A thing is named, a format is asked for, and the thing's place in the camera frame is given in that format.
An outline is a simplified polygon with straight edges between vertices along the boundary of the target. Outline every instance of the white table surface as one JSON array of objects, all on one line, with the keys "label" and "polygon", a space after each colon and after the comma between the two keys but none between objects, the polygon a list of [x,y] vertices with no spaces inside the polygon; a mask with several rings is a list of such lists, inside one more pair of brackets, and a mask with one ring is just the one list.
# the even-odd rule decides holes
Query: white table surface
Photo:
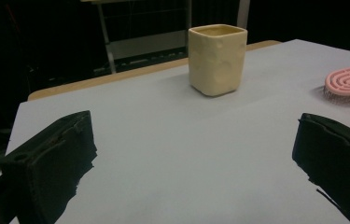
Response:
[{"label": "white table surface", "polygon": [[91,111],[98,157],[57,223],[349,223],[291,159],[302,113],[350,127],[320,92],[347,66],[350,51],[293,40],[248,51],[240,88],[217,98],[181,66],[26,102],[7,152]]}]

